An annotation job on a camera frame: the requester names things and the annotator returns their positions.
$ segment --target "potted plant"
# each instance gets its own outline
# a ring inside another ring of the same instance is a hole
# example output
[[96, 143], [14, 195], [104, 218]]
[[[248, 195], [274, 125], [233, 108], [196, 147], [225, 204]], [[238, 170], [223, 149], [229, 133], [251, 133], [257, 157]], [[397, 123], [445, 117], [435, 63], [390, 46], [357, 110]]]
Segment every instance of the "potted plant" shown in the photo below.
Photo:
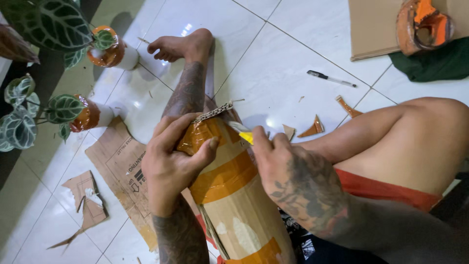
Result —
[[88, 49], [103, 56], [108, 54], [108, 49], [123, 46], [122, 54], [117, 56], [122, 59], [107, 67], [130, 70], [138, 62], [137, 51], [125, 48], [125, 43], [109, 27], [92, 32], [72, 0], [1, 0], [0, 11], [26, 41], [39, 48], [64, 52], [65, 69], [79, 63]]
[[[96, 104], [79, 95], [61, 94], [43, 106], [34, 88], [34, 80], [29, 74], [14, 79], [6, 87], [5, 101], [14, 110], [0, 119], [0, 152], [33, 146], [39, 124], [58, 124], [59, 136], [67, 142], [72, 129], [78, 132], [96, 126], [107, 126], [113, 118], [108, 106]], [[77, 129], [76, 124], [81, 125], [81, 130]]]

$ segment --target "white tile floor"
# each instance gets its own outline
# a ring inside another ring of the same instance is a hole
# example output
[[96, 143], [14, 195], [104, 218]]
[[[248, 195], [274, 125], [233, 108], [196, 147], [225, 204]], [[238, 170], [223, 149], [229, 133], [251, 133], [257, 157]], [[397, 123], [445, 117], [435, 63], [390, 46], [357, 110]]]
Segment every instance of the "white tile floor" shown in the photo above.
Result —
[[[136, 37], [151, 41], [205, 27], [216, 38], [215, 99], [218, 104], [245, 99], [236, 108], [248, 127], [264, 125], [275, 133], [287, 124], [302, 131], [318, 114], [326, 133], [331, 132], [348, 121], [334, 100], [339, 94], [362, 112], [422, 96], [453, 98], [469, 105], [469, 79], [416, 84], [390, 67], [387, 56], [350, 62], [347, 2], [123, 0], [116, 5], [103, 0], [92, 24], [111, 24], [115, 17], [127, 15], [134, 18], [124, 39], [138, 48], [141, 64], [134, 71], [106, 69], [95, 79], [99, 69], [83, 61], [64, 74], [54, 93], [89, 94], [94, 101], [110, 105], [130, 132], [146, 143], [176, 87], [184, 61], [155, 61]], [[358, 87], [308, 76], [308, 70]], [[39, 129], [36, 145], [23, 151], [0, 192], [0, 264], [135, 264], [137, 257], [142, 264], [157, 263], [158, 254], [148, 251], [84, 154], [104, 129], [72, 134], [67, 144], [54, 137], [56, 125], [44, 124]], [[64, 247], [46, 250], [80, 227], [82, 214], [75, 212], [72, 194], [61, 184], [87, 170], [93, 172], [109, 219], [79, 235], [65, 251]], [[215, 256], [211, 256], [212, 263], [216, 263]]]

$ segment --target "pen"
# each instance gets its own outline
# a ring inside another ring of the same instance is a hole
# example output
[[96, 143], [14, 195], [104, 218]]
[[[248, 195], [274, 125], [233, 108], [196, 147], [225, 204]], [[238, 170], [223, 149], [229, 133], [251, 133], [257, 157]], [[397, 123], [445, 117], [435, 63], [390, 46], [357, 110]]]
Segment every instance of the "pen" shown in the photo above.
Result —
[[309, 75], [312, 75], [312, 76], [315, 76], [315, 77], [319, 77], [319, 78], [326, 79], [326, 80], [329, 80], [329, 81], [333, 81], [333, 82], [336, 82], [336, 83], [340, 83], [340, 84], [343, 84], [343, 85], [348, 85], [348, 86], [351, 86], [351, 87], [356, 87], [356, 85], [354, 85], [354, 84], [351, 84], [351, 83], [346, 82], [346, 81], [341, 81], [341, 80], [334, 79], [332, 77], [326, 76], [326, 75], [324, 75], [320, 72], [317, 72], [317, 71], [309, 70], [307, 73]]

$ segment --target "anthurium plant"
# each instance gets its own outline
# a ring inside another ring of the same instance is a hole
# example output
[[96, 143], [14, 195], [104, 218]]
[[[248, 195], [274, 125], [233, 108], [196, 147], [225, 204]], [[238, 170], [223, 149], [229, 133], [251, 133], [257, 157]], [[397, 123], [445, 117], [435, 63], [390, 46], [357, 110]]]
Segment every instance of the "anthurium plant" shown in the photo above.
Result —
[[115, 42], [109, 31], [91, 32], [76, 0], [0, 0], [0, 11], [26, 41], [64, 52], [65, 69], [79, 63], [88, 48], [105, 50]]
[[38, 133], [37, 125], [47, 122], [59, 124], [59, 136], [66, 142], [70, 135], [69, 123], [85, 108], [70, 94], [55, 96], [43, 106], [34, 92], [35, 86], [34, 80], [27, 74], [14, 79], [6, 87], [5, 101], [14, 110], [0, 119], [0, 152], [33, 146]]

